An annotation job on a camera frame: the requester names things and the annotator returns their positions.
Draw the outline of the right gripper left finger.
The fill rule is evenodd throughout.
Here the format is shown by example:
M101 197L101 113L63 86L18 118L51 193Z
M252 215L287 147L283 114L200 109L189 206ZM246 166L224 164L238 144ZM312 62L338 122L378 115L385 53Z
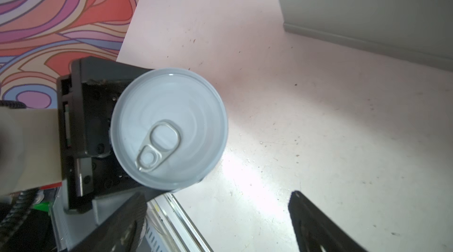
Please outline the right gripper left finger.
M139 246L145 215L145 196L135 193L72 251L135 252Z

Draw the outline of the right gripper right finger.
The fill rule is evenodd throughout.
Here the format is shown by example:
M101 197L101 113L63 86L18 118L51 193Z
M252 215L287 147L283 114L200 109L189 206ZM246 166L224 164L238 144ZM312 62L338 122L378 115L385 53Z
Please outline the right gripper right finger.
M301 192L291 193L288 209L301 252L366 252Z

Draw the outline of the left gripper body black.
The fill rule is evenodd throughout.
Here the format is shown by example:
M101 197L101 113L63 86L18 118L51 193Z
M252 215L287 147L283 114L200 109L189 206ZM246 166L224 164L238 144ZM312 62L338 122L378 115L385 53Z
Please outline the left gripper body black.
M125 172L109 134L117 100L147 69L94 56L73 60L69 67L70 73L57 80L65 209L82 214L92 209L93 200L136 191L147 201L162 195Z

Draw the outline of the teal can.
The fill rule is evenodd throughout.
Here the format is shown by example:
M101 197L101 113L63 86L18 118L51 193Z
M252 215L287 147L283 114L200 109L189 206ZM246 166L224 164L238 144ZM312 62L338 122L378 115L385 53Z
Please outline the teal can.
M149 71L120 95L110 140L125 172L143 186L174 191L203 180L218 164L228 117L216 89L185 69Z

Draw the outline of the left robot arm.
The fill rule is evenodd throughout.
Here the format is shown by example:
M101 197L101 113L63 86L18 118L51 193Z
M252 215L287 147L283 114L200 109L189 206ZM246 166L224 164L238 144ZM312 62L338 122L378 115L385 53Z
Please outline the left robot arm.
M69 252L134 252L147 203L194 185L228 138L221 97L185 69L78 59L57 81L57 108L1 102L1 194L18 197L1 246L44 250L46 222L25 226L40 188L61 181L50 224Z

